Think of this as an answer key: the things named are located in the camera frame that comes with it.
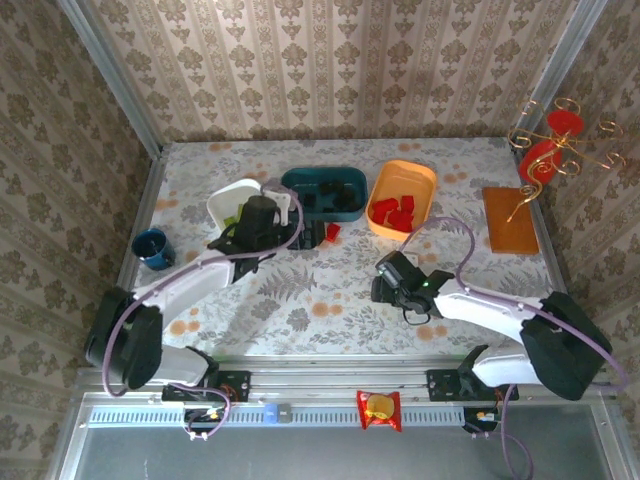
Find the dark teal tray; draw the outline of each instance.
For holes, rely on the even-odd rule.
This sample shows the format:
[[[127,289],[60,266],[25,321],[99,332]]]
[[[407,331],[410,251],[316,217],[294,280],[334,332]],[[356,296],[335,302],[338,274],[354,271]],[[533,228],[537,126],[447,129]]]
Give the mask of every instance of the dark teal tray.
[[[335,208],[333,201],[337,194],[320,194],[320,185],[326,182],[339,181],[346,188],[351,188],[355,193],[357,210],[351,212],[337,211],[324,212],[325,208]],[[298,193],[300,202],[304,202],[304,196],[314,194],[316,204],[313,208],[304,206],[305,220],[322,220],[324,222],[355,222],[362,216],[367,205],[368,191],[367,178],[357,168],[353,167],[308,167],[293,168],[282,176],[282,185]]]

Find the orange tray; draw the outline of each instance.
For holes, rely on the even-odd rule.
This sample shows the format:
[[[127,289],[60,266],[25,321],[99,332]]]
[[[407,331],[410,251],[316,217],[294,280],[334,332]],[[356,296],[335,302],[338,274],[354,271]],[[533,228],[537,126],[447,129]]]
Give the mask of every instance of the orange tray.
[[[385,163],[367,203],[367,221],[371,231],[393,240],[405,241],[408,233],[394,230],[386,221],[384,225],[373,221],[373,204],[387,198],[396,198],[400,202],[403,195],[413,195],[415,207],[411,226],[415,228],[429,216],[437,183],[435,172],[424,165],[406,160]]]

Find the brown wooden block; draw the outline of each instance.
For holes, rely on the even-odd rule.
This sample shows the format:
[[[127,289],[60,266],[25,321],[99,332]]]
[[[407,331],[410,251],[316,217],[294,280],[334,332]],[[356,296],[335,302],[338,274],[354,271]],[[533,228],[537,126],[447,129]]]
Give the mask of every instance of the brown wooden block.
[[[486,187],[482,189],[482,196],[492,252],[522,255],[535,255],[540,252],[529,204],[520,207],[513,220],[507,222],[523,198],[519,189]]]

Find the damask wallpaper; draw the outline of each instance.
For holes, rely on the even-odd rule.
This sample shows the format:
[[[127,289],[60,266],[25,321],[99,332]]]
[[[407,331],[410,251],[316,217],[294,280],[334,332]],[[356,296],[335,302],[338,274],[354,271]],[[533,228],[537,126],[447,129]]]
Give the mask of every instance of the damask wallpaper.
[[[53,1],[0,2],[0,478],[43,478],[149,159]]]
[[[559,94],[582,104],[592,138],[600,119],[627,131],[588,152],[601,160],[620,152],[626,166],[559,175],[543,206],[571,293],[632,376],[621,399],[640,452],[640,2],[609,3]]]
[[[577,0],[88,0],[158,138],[505,135]]]

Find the blue mug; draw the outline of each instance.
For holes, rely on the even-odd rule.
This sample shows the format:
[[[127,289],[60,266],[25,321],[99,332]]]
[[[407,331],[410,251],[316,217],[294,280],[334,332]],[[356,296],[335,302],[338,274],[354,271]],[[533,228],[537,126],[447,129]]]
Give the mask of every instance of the blue mug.
[[[131,251],[151,270],[164,270],[176,263],[176,252],[162,230],[150,228],[136,235]]]

